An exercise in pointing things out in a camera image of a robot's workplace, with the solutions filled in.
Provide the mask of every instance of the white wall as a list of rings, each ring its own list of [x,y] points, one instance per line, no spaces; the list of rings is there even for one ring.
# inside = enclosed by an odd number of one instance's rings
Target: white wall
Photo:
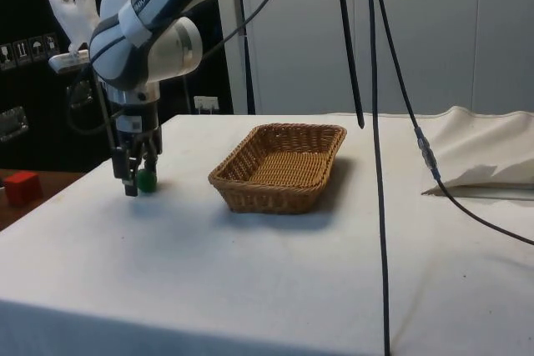
[[[245,0],[245,11],[251,13],[261,1]],[[385,1],[418,113],[452,105],[481,113],[534,110],[534,0]],[[369,111],[367,0],[349,3],[362,100]],[[272,0],[253,22],[249,42],[259,113],[354,111],[339,7],[338,0]],[[378,12],[380,110],[404,113]],[[235,83],[240,80],[233,85],[239,103],[245,98],[243,71],[241,62],[233,63],[229,72]]]

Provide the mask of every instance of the franka emika robot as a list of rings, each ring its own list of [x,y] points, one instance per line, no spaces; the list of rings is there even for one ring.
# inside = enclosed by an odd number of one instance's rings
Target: franka emika robot
[[[76,0],[74,5],[70,0],[71,6],[80,8],[82,1]],[[112,109],[120,110],[115,119],[118,145],[112,149],[112,161],[114,175],[123,181],[127,196],[138,195],[138,169],[143,161],[143,174],[153,177],[155,185],[156,165],[162,153],[159,81],[185,75],[200,65],[202,38],[184,15],[205,1],[210,0],[103,0],[96,22],[92,16],[92,34],[85,41],[88,52],[79,53],[79,46],[73,48],[71,44],[68,63],[73,58],[85,58],[87,64],[90,59]],[[62,13],[57,13],[53,0],[50,2],[72,40],[75,35],[69,34],[67,26],[79,29],[82,24],[64,23]],[[84,22],[90,23],[87,13],[82,14]]]

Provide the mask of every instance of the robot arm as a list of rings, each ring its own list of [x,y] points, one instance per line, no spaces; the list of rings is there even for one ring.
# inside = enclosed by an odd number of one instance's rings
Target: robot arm
[[[93,68],[103,82],[117,118],[118,146],[113,171],[128,196],[138,187],[155,190],[162,153],[158,120],[159,85],[185,75],[202,61],[202,38],[185,13],[208,0],[129,0],[104,19],[89,44]],[[144,170],[138,172],[144,161]]]

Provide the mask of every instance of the white tablecloth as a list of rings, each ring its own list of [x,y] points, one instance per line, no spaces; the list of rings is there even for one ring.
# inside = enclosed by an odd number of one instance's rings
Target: white tablecloth
[[[300,217],[236,215],[209,172],[262,123],[348,129]],[[380,247],[370,118],[177,117],[160,191],[126,198],[110,163],[0,233],[0,354],[378,355]],[[428,136],[442,118],[422,119]],[[383,117],[395,355],[534,354],[534,248],[421,196],[410,120]],[[465,200],[534,238],[531,203]]]

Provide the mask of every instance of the electrical outlet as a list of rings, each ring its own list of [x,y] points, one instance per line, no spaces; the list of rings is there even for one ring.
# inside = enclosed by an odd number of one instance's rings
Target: electrical outlet
[[[219,111],[219,98],[210,96],[195,96],[194,108],[199,113],[217,113]]]

